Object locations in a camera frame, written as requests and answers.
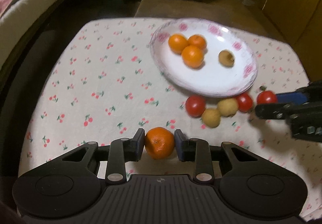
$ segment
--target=cherry print tablecloth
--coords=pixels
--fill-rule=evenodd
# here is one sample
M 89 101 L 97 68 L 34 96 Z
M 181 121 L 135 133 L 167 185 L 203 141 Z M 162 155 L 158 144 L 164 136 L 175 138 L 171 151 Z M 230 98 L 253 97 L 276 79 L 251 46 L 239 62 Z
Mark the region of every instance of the cherry print tablecloth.
M 167 81 L 155 66 L 149 49 L 153 32 L 165 19 L 128 18 L 89 22 L 70 42 L 44 86 L 26 132 L 20 172 L 39 166 L 88 141 L 109 145 L 132 138 L 138 128 L 147 132 L 165 127 L 181 129 L 211 145 L 231 141 L 302 177 L 309 190 L 301 216 L 319 217 L 322 204 L 320 144 L 293 140 L 284 121 L 264 121 L 237 113 L 209 129 L 185 112 L 189 92 Z M 255 99 L 261 85 L 276 93 L 307 86 L 297 55 L 287 44 L 231 29 L 256 54 L 259 71 L 249 90 Z M 214 105 L 208 99 L 207 106 Z M 102 163 L 99 177 L 104 177 Z M 139 162 L 126 163 L 127 175 L 193 172 L 173 154 L 152 160 L 144 151 Z M 214 171 L 220 177 L 218 164 Z

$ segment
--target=red tomato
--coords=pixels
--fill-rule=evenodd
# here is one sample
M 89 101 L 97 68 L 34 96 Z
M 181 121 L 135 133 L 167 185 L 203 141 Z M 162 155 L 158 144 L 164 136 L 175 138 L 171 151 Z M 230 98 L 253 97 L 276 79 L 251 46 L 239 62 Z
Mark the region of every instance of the red tomato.
M 277 103 L 277 96 L 273 91 L 265 90 L 257 96 L 257 104 Z
M 246 92 L 238 95 L 236 100 L 238 102 L 238 109 L 241 112 L 247 112 L 253 107 L 253 100 Z
M 200 117 L 206 109 L 206 101 L 203 97 L 192 95 L 186 101 L 186 111 L 194 118 Z

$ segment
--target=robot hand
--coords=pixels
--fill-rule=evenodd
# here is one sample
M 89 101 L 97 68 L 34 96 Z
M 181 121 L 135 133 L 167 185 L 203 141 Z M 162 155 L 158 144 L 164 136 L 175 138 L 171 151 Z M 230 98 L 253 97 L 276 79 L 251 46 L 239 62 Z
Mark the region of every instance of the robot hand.
M 322 142 L 322 81 L 276 96 L 278 103 L 257 105 L 256 116 L 285 119 L 293 138 Z

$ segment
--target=tangerine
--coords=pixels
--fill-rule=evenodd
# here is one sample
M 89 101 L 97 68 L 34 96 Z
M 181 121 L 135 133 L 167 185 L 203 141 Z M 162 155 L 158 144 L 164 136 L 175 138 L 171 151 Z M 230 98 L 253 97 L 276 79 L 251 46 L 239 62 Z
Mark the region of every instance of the tangerine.
M 187 39 L 180 34 L 170 36 L 168 44 L 170 49 L 176 54 L 181 54 L 183 49 L 189 45 Z
M 192 35 L 188 38 L 189 45 L 194 45 L 201 50 L 204 50 L 207 46 L 206 40 L 201 35 Z
M 165 159 L 171 155 L 174 149 L 173 134 L 162 127 L 151 129 L 145 136 L 144 146 L 153 159 Z
M 203 52 L 200 48 L 190 45 L 181 53 L 184 63 L 190 68 L 198 68 L 203 62 Z

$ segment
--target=white plate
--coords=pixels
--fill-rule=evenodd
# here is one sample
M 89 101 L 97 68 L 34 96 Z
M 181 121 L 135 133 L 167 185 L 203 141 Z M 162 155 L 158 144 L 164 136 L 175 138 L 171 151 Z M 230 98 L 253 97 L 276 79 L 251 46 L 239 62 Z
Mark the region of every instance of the white plate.
M 200 34 L 207 41 L 208 52 L 200 69 L 187 67 L 181 56 L 168 45 L 170 35 L 181 33 L 186 38 Z M 228 49 L 235 56 L 232 68 L 218 61 L 220 51 Z M 208 20 L 178 19 L 159 27 L 150 43 L 151 56 L 164 75 L 187 90 L 208 97 L 230 97 L 241 94 L 254 82 L 258 65 L 253 51 L 228 28 Z

